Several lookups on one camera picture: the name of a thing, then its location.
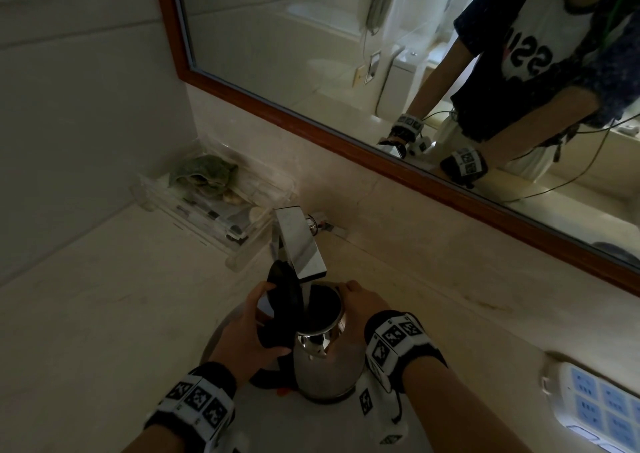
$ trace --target marble countertop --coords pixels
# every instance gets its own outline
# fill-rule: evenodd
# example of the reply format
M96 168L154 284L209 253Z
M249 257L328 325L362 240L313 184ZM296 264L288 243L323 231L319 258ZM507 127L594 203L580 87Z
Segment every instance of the marble countertop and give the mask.
M542 350L336 236L317 241L328 279L357 279L414 312L533 451L598 450L553 417ZM5 285L0 450L119 451L270 265L265 248L235 274L162 213L129 207Z

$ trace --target chrome faucet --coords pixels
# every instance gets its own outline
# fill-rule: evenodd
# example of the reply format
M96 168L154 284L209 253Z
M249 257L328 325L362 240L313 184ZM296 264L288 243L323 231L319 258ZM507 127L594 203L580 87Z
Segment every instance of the chrome faucet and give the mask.
M314 236L326 230L345 237L346 231L328 223L323 213L305 216L300 207L278 208L274 214L271 252L274 259L288 262L296 272L306 309L311 283L326 276L326 265Z

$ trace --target t-shirt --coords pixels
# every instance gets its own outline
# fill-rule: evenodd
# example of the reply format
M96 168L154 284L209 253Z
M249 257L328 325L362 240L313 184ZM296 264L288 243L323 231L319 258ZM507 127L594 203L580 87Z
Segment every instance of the t-shirt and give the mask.
M612 5L615 1L606 0ZM452 97L455 109L463 115L463 133L468 132L465 135L476 141L486 140L535 109L527 104L501 106L501 95L513 92L498 87L505 81L522 88L520 98L534 95L537 107L567 86L581 86L596 93L602 105L582 121L584 124L604 127L620 118L640 98L638 10L613 27L604 50L598 44L598 49L584 55L578 71L573 68L567 72L570 78L563 78L566 60L589 34L597 9L598 4L576 8L567 0L473 0L454 22L471 53L483 54L467 83ZM544 90L531 82L540 76ZM489 130L482 126L480 121L492 118L496 111L505 112L499 127Z

